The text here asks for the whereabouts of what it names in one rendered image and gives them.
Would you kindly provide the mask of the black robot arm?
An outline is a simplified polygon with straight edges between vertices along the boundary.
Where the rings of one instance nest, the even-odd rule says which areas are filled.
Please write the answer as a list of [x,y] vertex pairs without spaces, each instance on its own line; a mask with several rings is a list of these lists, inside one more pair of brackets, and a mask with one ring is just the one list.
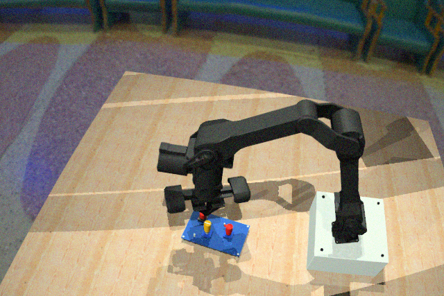
[[[329,119],[332,128],[319,118]],[[336,152],[341,191],[334,192],[336,220],[332,222],[332,235],[336,244],[359,242],[358,235],[368,230],[358,189],[359,158],[365,148],[358,111],[305,99],[240,121],[206,121],[190,136],[188,146],[160,144],[157,171],[186,176],[189,173],[193,183],[195,176],[203,184],[215,184],[222,178],[223,168],[233,168],[234,154],[242,148],[298,133]]]

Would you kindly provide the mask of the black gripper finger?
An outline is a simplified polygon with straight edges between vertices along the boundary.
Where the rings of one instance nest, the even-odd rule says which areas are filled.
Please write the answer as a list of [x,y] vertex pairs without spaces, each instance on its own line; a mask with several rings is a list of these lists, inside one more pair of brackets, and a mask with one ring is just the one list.
[[207,209],[207,216],[210,215],[213,211],[216,211],[217,209],[223,208],[225,206],[225,201],[220,202],[206,202],[206,209]]
[[206,209],[206,206],[204,206],[204,207],[194,207],[193,206],[193,203],[191,203],[192,204],[192,207],[193,207],[193,210],[194,211],[199,211],[199,212],[201,212],[204,216],[207,216],[207,209]]

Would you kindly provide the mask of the blue circuit board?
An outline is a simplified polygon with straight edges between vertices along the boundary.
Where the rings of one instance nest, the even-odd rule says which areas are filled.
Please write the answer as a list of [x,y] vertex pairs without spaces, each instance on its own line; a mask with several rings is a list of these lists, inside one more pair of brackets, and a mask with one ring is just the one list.
[[193,211],[181,238],[239,258],[249,229],[250,225]]

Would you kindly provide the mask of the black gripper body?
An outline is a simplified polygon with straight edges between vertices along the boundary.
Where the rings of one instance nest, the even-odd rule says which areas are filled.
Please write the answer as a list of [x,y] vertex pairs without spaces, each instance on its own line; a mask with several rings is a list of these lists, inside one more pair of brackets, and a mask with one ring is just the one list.
[[195,189],[182,190],[181,185],[166,186],[164,196],[170,214],[185,211],[185,201],[191,200],[194,207],[204,207],[204,202],[220,202],[234,196],[237,204],[250,200],[250,190],[244,176],[228,177],[230,186],[223,187],[222,178],[215,184],[203,184],[194,176]]

